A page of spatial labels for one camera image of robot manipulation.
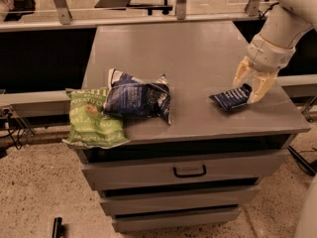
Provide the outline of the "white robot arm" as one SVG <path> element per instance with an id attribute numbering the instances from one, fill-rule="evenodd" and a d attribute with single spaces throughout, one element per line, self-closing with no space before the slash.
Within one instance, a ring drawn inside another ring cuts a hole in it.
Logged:
<path id="1" fill-rule="evenodd" d="M 266 95 L 279 71 L 289 64 L 300 39 L 310 30 L 317 30 L 317 0 L 277 2 L 249 43 L 233 80 L 234 87 L 253 80 L 248 104 L 257 103 Z"/>

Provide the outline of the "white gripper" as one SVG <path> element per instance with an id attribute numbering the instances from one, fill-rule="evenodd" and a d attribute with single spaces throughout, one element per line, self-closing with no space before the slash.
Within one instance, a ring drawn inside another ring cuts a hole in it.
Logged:
<path id="1" fill-rule="evenodd" d="M 287 67 L 294 53 L 295 48 L 280 48 L 256 34 L 247 47 L 247 56 L 238 65 L 232 86 L 241 87 L 250 79 L 252 92 L 247 103 L 259 102 L 274 85 L 276 72 Z"/>

